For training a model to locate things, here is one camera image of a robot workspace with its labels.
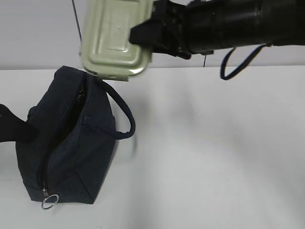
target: black strap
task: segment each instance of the black strap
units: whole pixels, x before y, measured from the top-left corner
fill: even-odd
[[[270,44],[263,44],[259,47],[257,47],[245,60],[244,62],[241,63],[233,72],[231,72],[228,76],[225,76],[225,69],[227,67],[228,61],[232,53],[235,51],[236,48],[233,48],[229,53],[225,56],[222,64],[221,64],[221,69],[220,69],[220,78],[223,80],[230,80],[233,77],[235,77],[238,73],[240,73],[243,69],[245,69],[251,61],[259,54],[259,52],[264,48],[264,47],[270,47]]]
[[[0,142],[28,143],[34,141],[38,134],[34,126],[22,121],[5,105],[0,104]]]
[[[123,112],[126,114],[127,118],[130,121],[130,131],[126,133],[122,133],[119,131],[109,131],[107,130],[107,134],[110,135],[111,137],[121,140],[121,139],[126,139],[134,135],[135,132],[135,120],[132,115],[131,110],[129,109],[128,105],[126,102],[122,99],[122,97],[106,82],[99,80],[98,81],[100,86],[104,89],[105,92],[107,92],[112,99],[118,104],[118,106],[123,110]]]

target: black fabric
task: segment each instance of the black fabric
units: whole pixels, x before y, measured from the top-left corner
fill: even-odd
[[[250,63],[251,61],[260,53],[260,51],[264,48],[264,47],[270,47],[271,45],[269,44],[264,44],[261,45],[259,47],[257,47],[245,60],[244,62],[242,62],[233,72],[231,72],[228,76],[225,76],[225,68],[228,64],[228,61],[232,55],[232,53],[236,50],[236,48],[233,48],[231,51],[229,51],[229,53],[225,56],[222,64],[221,64],[221,68],[220,68],[220,78],[222,80],[230,80],[233,77],[237,76],[238,73],[240,73],[243,69],[245,69]]]
[[[38,130],[14,115],[0,104],[0,142],[31,142],[38,136]]]
[[[107,93],[130,120],[129,132],[116,131]],[[45,188],[59,202],[94,203],[116,140],[135,132],[129,107],[112,87],[66,66],[29,111],[28,123],[40,134],[31,143],[16,143],[18,167],[30,198],[40,202]]]

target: wire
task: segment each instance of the wire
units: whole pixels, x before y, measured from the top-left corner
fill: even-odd
[[[75,8],[74,0],[72,0],[72,6],[73,6],[74,16],[75,16],[75,20],[76,20],[78,35],[80,37],[80,40],[82,41],[82,38],[81,38],[81,28],[80,28],[80,24],[79,24],[79,21],[78,21],[78,17],[77,17],[77,12],[76,12],[76,8]]]

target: bag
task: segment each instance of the bag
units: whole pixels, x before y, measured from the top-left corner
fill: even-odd
[[[129,132],[116,131],[107,93],[127,115]],[[129,107],[111,86],[66,66],[55,73],[27,122],[39,135],[33,142],[16,143],[18,167],[31,200],[41,201],[43,209],[57,202],[93,204],[116,140],[135,132]],[[51,199],[53,204],[45,207]]]

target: zipper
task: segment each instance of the zipper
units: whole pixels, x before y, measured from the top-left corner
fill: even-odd
[[[44,204],[44,202],[46,200],[48,200],[50,197],[52,196],[56,196],[58,197],[57,194],[51,195],[49,196],[48,193],[48,189],[49,189],[49,184],[48,184],[48,167],[49,167],[49,161],[50,161],[50,157],[52,155],[53,150],[60,145],[60,143],[69,135],[69,133],[73,130],[74,126],[77,123],[77,120],[79,118],[79,115],[84,107],[84,103],[86,101],[86,85],[85,85],[85,74],[83,74],[82,79],[81,79],[81,83],[77,89],[78,93],[75,95],[74,98],[74,103],[73,105],[70,106],[69,110],[67,111],[65,117],[63,118],[61,124],[59,125],[59,127],[57,128],[57,130],[55,131],[54,134],[54,138],[50,140],[46,153],[43,155],[42,159],[41,159],[41,163],[40,166],[37,170],[37,182],[38,185],[40,186],[45,199],[43,201],[42,204]],[[75,122],[71,123],[71,120],[69,120],[69,117],[73,114],[73,111],[75,110],[75,108],[77,108],[76,110],[79,111],[77,117],[74,117],[74,119],[72,119]]]

